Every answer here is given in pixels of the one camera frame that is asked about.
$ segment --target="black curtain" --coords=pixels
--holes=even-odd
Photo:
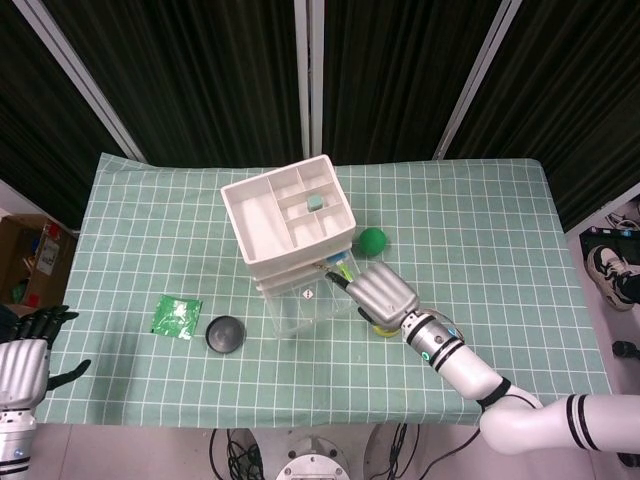
[[[51,0],[149,163],[302,159],[293,2]]]
[[[327,0],[323,151],[431,159],[499,0]]]
[[[640,181],[640,2],[526,0],[448,158],[531,157],[570,229]]]
[[[123,153],[12,2],[0,19],[0,178],[78,228],[100,152]]]

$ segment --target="robotic arm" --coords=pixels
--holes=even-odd
[[[35,409],[48,390],[81,376],[91,361],[49,377],[51,346],[63,323],[76,318],[68,307],[38,310],[18,318],[0,305],[0,478],[27,478]]]
[[[570,395],[543,407],[498,375],[444,315],[420,309],[415,291],[384,263],[353,282],[329,272],[369,322],[402,338],[468,400],[480,404],[480,430],[500,453],[551,447],[640,453],[640,396]]]

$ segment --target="clear plastic container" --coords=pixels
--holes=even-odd
[[[325,262],[325,268],[345,275],[360,274],[350,251],[344,252],[341,264]],[[354,311],[353,299],[325,277],[326,270],[311,265],[311,273],[289,283],[266,288],[258,282],[273,319],[277,338],[290,338],[313,327],[317,322],[332,320]]]

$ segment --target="green foam ball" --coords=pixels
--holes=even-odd
[[[379,228],[367,228],[360,234],[360,251],[365,255],[375,256],[387,246],[387,236]]]

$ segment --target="green plastic bag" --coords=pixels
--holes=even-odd
[[[161,295],[153,317],[151,333],[191,340],[200,316],[200,300]]]

